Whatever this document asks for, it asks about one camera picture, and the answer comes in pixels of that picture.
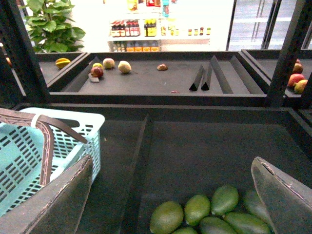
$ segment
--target potted plant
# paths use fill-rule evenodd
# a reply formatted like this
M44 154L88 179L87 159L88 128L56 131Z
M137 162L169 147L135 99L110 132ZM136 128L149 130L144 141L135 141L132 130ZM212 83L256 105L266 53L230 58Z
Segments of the potted plant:
M35 52L74 52L82 48L85 32L71 25L70 0L26 0L33 16L26 16L27 31Z

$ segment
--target light blue plastic basket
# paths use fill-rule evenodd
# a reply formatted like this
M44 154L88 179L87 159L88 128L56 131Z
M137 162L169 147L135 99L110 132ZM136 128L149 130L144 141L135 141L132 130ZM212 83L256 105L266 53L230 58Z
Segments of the light blue plastic basket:
M93 158L94 181L100 170L99 129L105 121L104 116L33 107L21 112L42 114L61 121L77 121L79 126L72 129L84 136L87 144L50 126L55 138L51 181L86 154ZM39 177L43 141L43 134L38 129L0 124L0 217L41 189Z

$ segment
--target brown basket handle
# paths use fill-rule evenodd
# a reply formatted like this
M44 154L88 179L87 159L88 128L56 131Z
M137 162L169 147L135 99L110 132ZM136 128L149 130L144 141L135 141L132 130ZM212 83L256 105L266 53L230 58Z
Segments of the brown basket handle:
M54 149L54 135L51 127L52 125L60 130L64 131L66 134L70 135L74 139L87 143L87 139L82 135L74 131L72 128L67 126L65 123L48 116L36 115L25 112L13 111L8 109L0 108L0 122L15 124L18 126L32 126L40 129L43 133L44 144L42 152L42 166L40 173L40 185L45 186L50 182L51 169L52 169L52 159L53 159L53 149Z

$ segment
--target green avocado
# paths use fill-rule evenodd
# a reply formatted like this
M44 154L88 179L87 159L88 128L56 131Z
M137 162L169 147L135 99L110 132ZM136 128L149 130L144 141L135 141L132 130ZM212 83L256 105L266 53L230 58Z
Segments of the green avocado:
M183 221L183 209L174 201L167 201L159 205L153 212L150 221L150 230L154 234L170 234Z
M211 213L222 216L234 210L238 204L238 191L231 185L223 185L217 188L211 201Z
M209 215L210 201L205 195L193 196L184 207L186 224L197 226L202 218Z
M249 190L244 196L244 205L246 210L252 215L257 216L271 227L271 220L267 209L260 200L256 190Z
M206 217L200 222L202 234L237 234L233 228L217 217Z
M180 228L172 234L197 234L197 232L193 228L187 227L187 228Z
M252 214L229 212L224 216L224 220L238 234L270 234L267 224Z

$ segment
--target display tray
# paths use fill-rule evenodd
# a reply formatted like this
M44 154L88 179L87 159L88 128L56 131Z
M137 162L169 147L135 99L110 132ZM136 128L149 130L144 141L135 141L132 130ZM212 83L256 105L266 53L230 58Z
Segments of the display tray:
M68 52L68 53L36 53L39 66L42 68L43 77L46 83L50 83L54 79L57 79L59 76L62 76L63 73L69 69L73 63L75 63L75 59L79 59L79 56L82 56L82 52ZM60 58L66 58L71 61L64 68L59 69L55 65L55 61Z
M39 105L105 116L101 171L77 234L149 234L153 210L230 183L253 188L257 156L312 187L312 129L289 108Z
M115 60L115 69L105 70L99 82L92 82L88 76L92 65L105 58ZM130 63L129 74L118 70L121 60ZM158 71L163 63L168 70ZM49 89L58 102L166 104L166 99L168 104L196 100L198 105L214 105L223 98L228 105L262 106L268 81L246 63L241 52L90 53L71 68L71 80L60 77Z
M261 71L269 80L272 80L280 50L242 50L242 53L250 59L259 71ZM302 74L306 79L309 79L312 73L312 51L301 50L298 58L303 65ZM301 95L294 93L294 89L289 87L287 87L285 94L287 97L295 99L292 100L293 103L294 101L298 102L298 99L301 97Z

